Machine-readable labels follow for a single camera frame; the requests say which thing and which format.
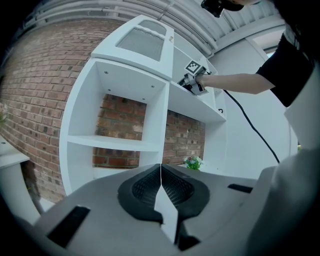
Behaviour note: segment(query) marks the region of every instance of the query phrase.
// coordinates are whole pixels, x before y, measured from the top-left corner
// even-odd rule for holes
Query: white table
[[[29,196],[20,167],[28,160],[0,136],[0,193],[12,214],[33,225],[40,214]]]

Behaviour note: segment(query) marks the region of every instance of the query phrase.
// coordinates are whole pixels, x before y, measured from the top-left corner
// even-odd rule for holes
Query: white wall
[[[243,39],[219,51],[210,59],[219,75],[254,74],[265,62],[265,53]],[[297,139],[284,116],[286,108],[271,92],[258,95],[231,92],[253,125],[283,160],[297,148]],[[227,111],[227,153],[224,172],[257,179],[262,169],[277,162],[261,138],[252,130],[239,107],[225,94]]]

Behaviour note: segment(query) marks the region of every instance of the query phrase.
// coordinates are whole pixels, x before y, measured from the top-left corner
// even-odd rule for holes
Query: small plant
[[[198,156],[189,156],[184,159],[186,167],[192,170],[199,170],[200,166],[203,164],[202,160]]]
[[[0,103],[0,125],[4,124],[6,121],[6,112],[7,112],[7,106]]]

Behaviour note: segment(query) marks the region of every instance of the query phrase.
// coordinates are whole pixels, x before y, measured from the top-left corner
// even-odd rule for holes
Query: black slot
[[[47,237],[57,245],[65,248],[89,212],[90,209],[86,207],[76,206]]]
[[[254,189],[253,187],[250,187],[250,186],[243,186],[243,185],[238,185],[238,184],[230,184],[228,186],[228,188],[232,189],[232,190],[237,190],[237,191],[241,191],[244,193],[248,193],[248,194],[250,194],[251,191]]]

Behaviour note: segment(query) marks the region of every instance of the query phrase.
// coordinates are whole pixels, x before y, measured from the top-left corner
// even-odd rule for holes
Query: green leaves
[[[184,159],[184,162],[187,164],[187,168],[192,169],[192,170],[196,170],[196,171],[199,170],[199,168],[202,164],[202,160],[198,156],[186,157]]]

